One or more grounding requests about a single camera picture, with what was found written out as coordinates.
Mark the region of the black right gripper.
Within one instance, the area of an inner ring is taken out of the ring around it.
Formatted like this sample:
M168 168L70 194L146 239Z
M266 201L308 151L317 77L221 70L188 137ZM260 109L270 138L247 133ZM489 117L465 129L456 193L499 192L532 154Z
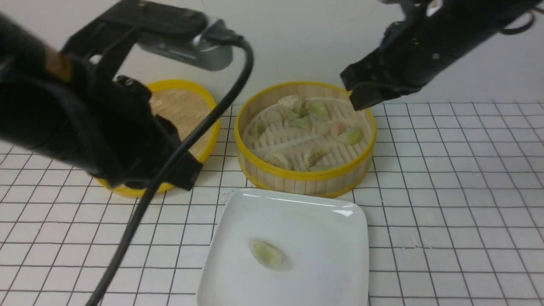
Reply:
M355 110L419 92L504 27L509 0L427 0L340 74Z

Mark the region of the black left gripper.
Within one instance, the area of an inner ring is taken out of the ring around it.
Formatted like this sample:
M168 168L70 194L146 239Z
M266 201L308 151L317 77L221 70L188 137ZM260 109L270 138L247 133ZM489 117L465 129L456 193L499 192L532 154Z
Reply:
M109 186L151 180L181 141L151 91L91 60L1 27L1 140L85 170Z

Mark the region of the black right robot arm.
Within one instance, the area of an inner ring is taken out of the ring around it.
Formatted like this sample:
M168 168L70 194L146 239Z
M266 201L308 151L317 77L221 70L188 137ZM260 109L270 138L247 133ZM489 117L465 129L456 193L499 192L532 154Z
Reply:
M404 13L380 45L340 78L355 110L418 93L457 60L496 34L534 24L539 0L396 0Z

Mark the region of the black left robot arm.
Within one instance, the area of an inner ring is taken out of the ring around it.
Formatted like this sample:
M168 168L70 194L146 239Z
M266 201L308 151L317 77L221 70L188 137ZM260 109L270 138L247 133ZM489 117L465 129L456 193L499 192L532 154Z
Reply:
M144 189L180 145L153 114L148 87L117 72L133 46L188 43L207 26L186 8L111 8L61 51L1 15L1 139L85 170L111 187Z

